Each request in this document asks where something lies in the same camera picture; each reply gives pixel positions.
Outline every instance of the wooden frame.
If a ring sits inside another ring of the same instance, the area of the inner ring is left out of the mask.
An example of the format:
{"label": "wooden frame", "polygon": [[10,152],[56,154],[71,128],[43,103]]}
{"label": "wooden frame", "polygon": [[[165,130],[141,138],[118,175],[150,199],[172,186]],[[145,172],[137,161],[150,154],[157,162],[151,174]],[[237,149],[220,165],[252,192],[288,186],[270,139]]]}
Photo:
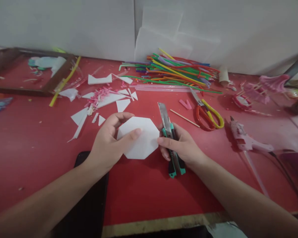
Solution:
{"label": "wooden frame", "polygon": [[63,57],[66,62],[61,66],[61,68],[53,75],[52,78],[44,85],[40,90],[36,89],[23,89],[23,88],[5,88],[0,87],[0,93],[4,94],[19,94],[28,96],[38,96],[38,97],[48,97],[51,96],[51,92],[56,88],[63,78],[66,78],[70,73],[72,67],[71,61],[75,61],[75,56],[72,54],[64,54],[54,51],[42,51],[42,50],[31,50],[25,48],[9,48],[4,50],[3,55],[0,56],[0,72],[9,67],[11,62],[15,60],[20,55],[29,56],[49,56],[49,57]]}

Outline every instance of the pink glue gun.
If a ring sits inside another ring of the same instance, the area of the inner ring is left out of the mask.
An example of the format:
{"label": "pink glue gun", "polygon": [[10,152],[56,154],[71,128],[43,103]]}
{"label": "pink glue gun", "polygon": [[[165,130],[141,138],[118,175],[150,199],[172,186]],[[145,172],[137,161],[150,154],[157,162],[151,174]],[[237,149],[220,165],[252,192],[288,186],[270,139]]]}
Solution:
{"label": "pink glue gun", "polygon": [[240,124],[238,121],[235,121],[232,116],[230,116],[230,120],[231,131],[238,143],[239,149],[243,151],[257,149],[263,152],[271,152],[274,150],[272,145],[263,144],[251,138],[244,131],[244,126]]}

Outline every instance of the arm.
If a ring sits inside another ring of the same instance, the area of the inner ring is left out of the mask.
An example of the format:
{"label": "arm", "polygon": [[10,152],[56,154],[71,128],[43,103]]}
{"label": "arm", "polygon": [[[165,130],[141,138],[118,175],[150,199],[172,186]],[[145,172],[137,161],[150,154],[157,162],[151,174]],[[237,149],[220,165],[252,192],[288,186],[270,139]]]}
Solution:
{"label": "arm", "polygon": [[83,164],[0,214],[0,237],[43,237],[51,231],[138,138],[140,129],[114,139],[116,127],[132,116],[128,112],[111,115]]}
{"label": "arm", "polygon": [[163,157],[170,161],[165,148],[176,151],[247,237],[298,237],[295,217],[208,158],[187,131],[173,124],[179,141],[158,138]]}

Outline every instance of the red tabletop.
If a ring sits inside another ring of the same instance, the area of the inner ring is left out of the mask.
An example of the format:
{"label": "red tabletop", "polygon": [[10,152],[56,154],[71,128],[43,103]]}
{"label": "red tabletop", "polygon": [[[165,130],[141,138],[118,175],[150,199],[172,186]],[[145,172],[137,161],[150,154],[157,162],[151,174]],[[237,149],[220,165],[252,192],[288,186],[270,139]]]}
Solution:
{"label": "red tabletop", "polygon": [[[83,58],[80,63],[84,75],[93,73],[101,65],[104,67],[97,73],[97,77],[119,73],[120,62]],[[28,67],[23,67],[23,72],[7,72],[7,75],[23,77],[22,74],[29,73]],[[134,69],[128,74],[139,75]],[[230,79],[236,83],[237,88],[242,81],[254,81],[257,78],[230,74]],[[119,79],[111,84],[114,89],[120,89],[120,85]],[[85,94],[91,91],[90,88],[85,83],[79,91]],[[298,117],[291,120],[282,108],[282,105],[290,105],[292,102],[287,101],[282,95],[275,95],[277,104],[270,102],[265,106],[256,106],[272,114],[272,117],[253,115],[241,111],[232,102],[233,91],[223,88],[221,90],[223,95],[205,93],[204,99],[224,119],[229,120],[229,116],[233,116],[235,120],[244,124],[245,130],[253,138],[272,144],[276,150],[298,151]],[[137,91],[137,95],[139,100],[132,101],[126,111],[139,117],[150,118],[155,125],[161,123],[158,101],[165,103],[168,109],[173,109],[194,121],[193,110],[186,110],[178,102],[180,99],[188,99],[195,107],[189,93]],[[49,107],[52,97],[13,97],[12,103],[0,112],[0,212],[72,169],[76,156],[81,151],[91,149],[99,130],[97,123],[91,123],[93,116],[88,117],[79,138],[67,143],[77,129],[70,116],[84,107],[86,99],[70,102],[68,98],[63,97],[57,99],[54,107]],[[100,108],[98,112],[104,118],[108,118],[117,112],[116,103]],[[206,132],[171,112],[169,116],[171,121],[190,132],[198,146],[209,157],[260,191],[243,153],[236,147],[228,123],[223,129]],[[250,151],[249,154],[271,199],[289,212],[297,212],[296,195],[275,159],[260,152]],[[185,175],[171,179],[167,166],[159,150],[154,151],[145,160],[128,160],[123,156],[110,171],[104,225],[223,210],[194,173],[188,170]]]}

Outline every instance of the pink paper umbrella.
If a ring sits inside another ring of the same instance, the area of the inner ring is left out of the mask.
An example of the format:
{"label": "pink paper umbrella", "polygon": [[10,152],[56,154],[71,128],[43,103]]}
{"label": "pink paper umbrella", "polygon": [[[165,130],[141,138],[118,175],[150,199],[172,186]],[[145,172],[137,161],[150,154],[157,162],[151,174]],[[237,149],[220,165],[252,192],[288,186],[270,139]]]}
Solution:
{"label": "pink paper umbrella", "polygon": [[274,93],[283,93],[285,92],[284,84],[289,78],[290,76],[287,74],[276,77],[261,76],[259,78],[259,81],[262,85],[265,86],[266,89]]}

